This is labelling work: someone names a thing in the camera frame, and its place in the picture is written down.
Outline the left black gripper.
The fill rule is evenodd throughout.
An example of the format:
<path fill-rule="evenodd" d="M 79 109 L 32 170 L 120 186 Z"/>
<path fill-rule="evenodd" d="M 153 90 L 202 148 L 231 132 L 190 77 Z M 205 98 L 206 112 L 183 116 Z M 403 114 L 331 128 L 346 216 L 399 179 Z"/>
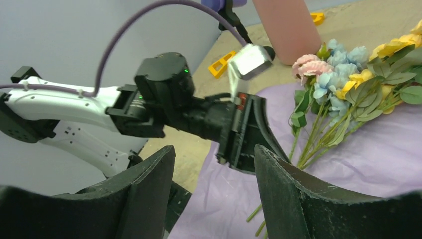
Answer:
<path fill-rule="evenodd" d="M 192 97 L 184 106 L 186 132 L 219 144 L 215 154 L 220 164 L 231 169 L 255 173 L 255 145 L 259 144 L 288 161 L 267 120 L 266 99 L 239 93 L 234 102 L 225 101 L 229 93 L 204 99 Z"/>

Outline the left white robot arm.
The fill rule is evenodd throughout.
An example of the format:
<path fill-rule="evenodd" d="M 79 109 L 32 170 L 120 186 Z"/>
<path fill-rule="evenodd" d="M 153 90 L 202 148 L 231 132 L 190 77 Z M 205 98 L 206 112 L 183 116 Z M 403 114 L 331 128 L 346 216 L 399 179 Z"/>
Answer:
<path fill-rule="evenodd" d="M 12 76 L 11 91 L 0 96 L 0 129 L 22 142 L 67 151 L 99 169 L 105 177 L 140 162 L 84 132 L 81 124 L 103 127 L 126 136 L 163 138 L 169 126 L 219 144 L 216 157 L 232 169 L 254 174 L 254 148 L 260 144 L 287 160 L 269 128 L 266 100 L 238 93 L 194 96 L 185 57 L 168 52 L 144 59 L 133 85 L 101 88 L 96 97 L 81 89 L 45 81 L 31 67 Z"/>

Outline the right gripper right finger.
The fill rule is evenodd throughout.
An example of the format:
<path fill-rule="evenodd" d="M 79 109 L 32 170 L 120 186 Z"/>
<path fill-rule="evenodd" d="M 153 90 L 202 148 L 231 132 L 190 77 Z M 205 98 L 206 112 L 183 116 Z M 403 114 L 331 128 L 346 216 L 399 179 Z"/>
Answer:
<path fill-rule="evenodd" d="M 419 239 L 422 193 L 390 198 L 322 181 L 255 147 L 255 170 L 271 239 Z"/>

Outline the pink and purple wrapping paper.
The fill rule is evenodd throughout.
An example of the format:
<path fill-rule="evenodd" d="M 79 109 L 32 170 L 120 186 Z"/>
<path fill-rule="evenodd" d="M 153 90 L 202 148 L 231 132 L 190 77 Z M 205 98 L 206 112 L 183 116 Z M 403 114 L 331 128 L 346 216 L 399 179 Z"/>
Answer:
<path fill-rule="evenodd" d="M 169 234 L 171 239 L 252 239 L 263 221 L 252 175 L 218 164 L 212 143 L 197 187 Z M 422 187 L 422 108 L 401 104 L 364 125 L 307 172 L 333 185 L 378 197 Z"/>

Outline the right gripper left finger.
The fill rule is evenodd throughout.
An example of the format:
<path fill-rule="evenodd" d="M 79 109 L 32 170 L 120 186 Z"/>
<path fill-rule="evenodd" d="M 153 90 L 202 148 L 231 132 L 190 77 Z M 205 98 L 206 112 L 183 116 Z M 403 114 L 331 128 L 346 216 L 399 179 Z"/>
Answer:
<path fill-rule="evenodd" d="M 160 239 L 175 165 L 168 145 L 76 194 L 0 189 L 3 239 Z"/>

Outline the pink flower bouquet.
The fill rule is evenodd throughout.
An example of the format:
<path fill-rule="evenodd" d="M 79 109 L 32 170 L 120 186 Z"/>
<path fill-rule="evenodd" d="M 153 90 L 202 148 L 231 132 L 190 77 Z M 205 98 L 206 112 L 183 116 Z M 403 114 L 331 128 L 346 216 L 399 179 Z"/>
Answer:
<path fill-rule="evenodd" d="M 295 91 L 289 125 L 293 145 L 300 138 L 305 144 L 297 162 L 293 153 L 285 162 L 308 173 L 308 167 L 368 122 L 401 104 L 422 106 L 422 25 L 372 52 L 364 46 L 347 51 L 332 39 L 316 54 L 298 58 L 292 73 L 301 89 Z M 270 239 L 265 220 L 256 235 Z"/>

